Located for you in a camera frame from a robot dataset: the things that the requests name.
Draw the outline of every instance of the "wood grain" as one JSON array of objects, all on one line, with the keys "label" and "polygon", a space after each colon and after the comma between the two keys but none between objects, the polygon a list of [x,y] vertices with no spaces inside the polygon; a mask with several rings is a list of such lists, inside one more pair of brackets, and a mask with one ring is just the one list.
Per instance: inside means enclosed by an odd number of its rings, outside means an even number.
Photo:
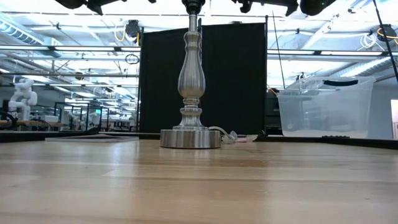
[{"label": "wood grain", "polygon": [[0,144],[0,223],[397,223],[398,151]]}]

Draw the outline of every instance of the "black panel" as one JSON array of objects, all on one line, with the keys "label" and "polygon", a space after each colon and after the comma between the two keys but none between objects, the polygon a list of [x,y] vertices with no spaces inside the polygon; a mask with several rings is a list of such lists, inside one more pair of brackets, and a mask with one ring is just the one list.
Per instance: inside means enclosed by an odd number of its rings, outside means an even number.
[{"label": "black panel", "polygon": [[178,76],[185,58],[183,35],[187,29],[151,32],[144,36],[141,48],[142,133],[159,133],[181,121],[182,97]]},{"label": "black panel", "polygon": [[238,134],[257,134],[264,128],[265,44],[264,24],[203,27],[205,126]]}]

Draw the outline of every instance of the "black curtain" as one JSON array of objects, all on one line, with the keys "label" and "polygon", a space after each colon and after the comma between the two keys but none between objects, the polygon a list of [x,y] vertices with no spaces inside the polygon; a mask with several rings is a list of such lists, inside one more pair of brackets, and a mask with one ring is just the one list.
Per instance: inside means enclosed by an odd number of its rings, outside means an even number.
[{"label": "black curtain", "polygon": [[[145,34],[140,70],[140,132],[159,133],[181,120],[178,76],[186,29]],[[203,26],[202,67],[206,92],[201,121],[228,132],[256,134],[264,127],[264,24]]]}]

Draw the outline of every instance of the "white robot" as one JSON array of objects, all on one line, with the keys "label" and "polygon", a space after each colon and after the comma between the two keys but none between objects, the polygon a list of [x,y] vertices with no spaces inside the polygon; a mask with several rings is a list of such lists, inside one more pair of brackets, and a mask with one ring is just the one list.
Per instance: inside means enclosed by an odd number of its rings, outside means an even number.
[{"label": "white robot", "polygon": [[21,117],[19,119],[23,121],[29,120],[30,106],[37,104],[37,94],[32,91],[33,80],[23,78],[19,80],[19,83],[14,84],[15,92],[8,103],[8,110],[13,117],[17,117],[17,108],[21,108]]}]

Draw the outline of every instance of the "plastic storage bin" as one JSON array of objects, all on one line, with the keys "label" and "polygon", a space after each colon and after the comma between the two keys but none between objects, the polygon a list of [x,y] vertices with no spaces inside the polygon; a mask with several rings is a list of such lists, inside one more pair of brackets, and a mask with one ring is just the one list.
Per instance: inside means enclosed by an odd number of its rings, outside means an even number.
[{"label": "plastic storage bin", "polygon": [[291,84],[277,95],[284,136],[366,138],[374,81],[316,77]]}]

